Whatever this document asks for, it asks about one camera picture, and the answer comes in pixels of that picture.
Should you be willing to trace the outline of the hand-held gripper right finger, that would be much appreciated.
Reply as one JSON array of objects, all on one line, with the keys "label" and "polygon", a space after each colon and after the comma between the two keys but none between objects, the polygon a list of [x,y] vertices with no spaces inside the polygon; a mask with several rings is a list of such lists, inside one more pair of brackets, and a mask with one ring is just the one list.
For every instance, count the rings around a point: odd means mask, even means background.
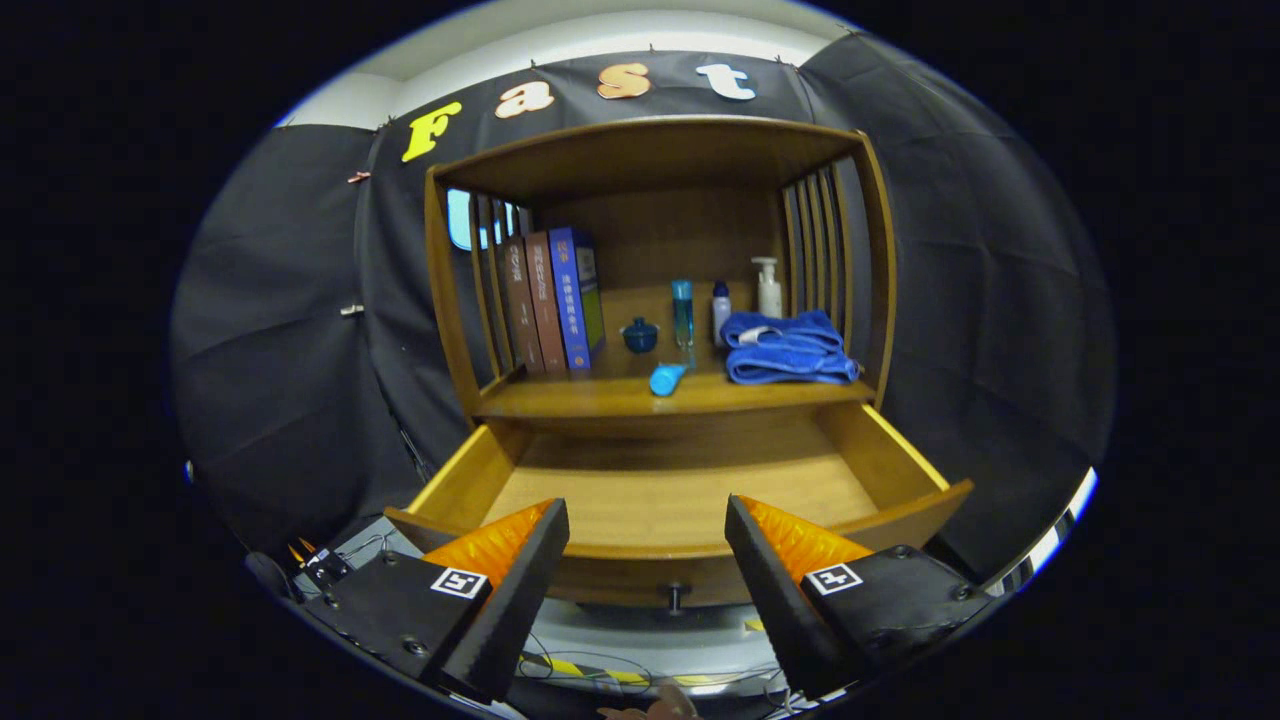
[{"label": "hand-held gripper right finger", "polygon": [[819,700],[965,635],[1001,600],[910,544],[870,550],[745,495],[724,538],[791,691]]}]

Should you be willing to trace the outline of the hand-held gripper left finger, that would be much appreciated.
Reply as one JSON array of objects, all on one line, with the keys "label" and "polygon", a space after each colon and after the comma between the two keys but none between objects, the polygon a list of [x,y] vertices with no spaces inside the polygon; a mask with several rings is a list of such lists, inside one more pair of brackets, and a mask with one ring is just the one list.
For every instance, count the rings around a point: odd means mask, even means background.
[{"label": "hand-held gripper left finger", "polygon": [[547,498],[420,557],[381,553],[300,611],[412,682],[503,701],[568,539],[566,501]]}]

